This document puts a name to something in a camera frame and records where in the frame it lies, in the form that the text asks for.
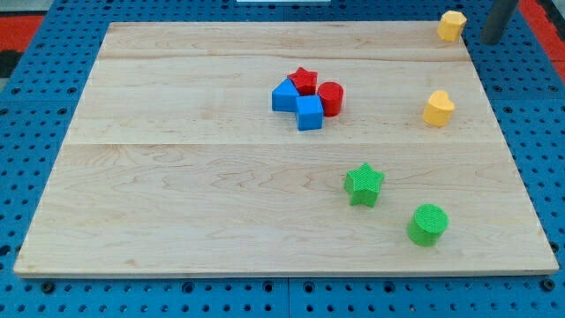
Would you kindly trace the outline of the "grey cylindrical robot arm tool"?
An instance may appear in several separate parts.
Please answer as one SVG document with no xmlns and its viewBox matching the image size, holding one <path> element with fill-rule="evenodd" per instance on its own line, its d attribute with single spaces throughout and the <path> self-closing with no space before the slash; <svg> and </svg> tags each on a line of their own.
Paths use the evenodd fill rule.
<svg viewBox="0 0 565 318">
<path fill-rule="evenodd" d="M 497 44 L 515 13 L 520 0 L 494 0 L 486 21 L 479 34 L 485 45 Z"/>
</svg>

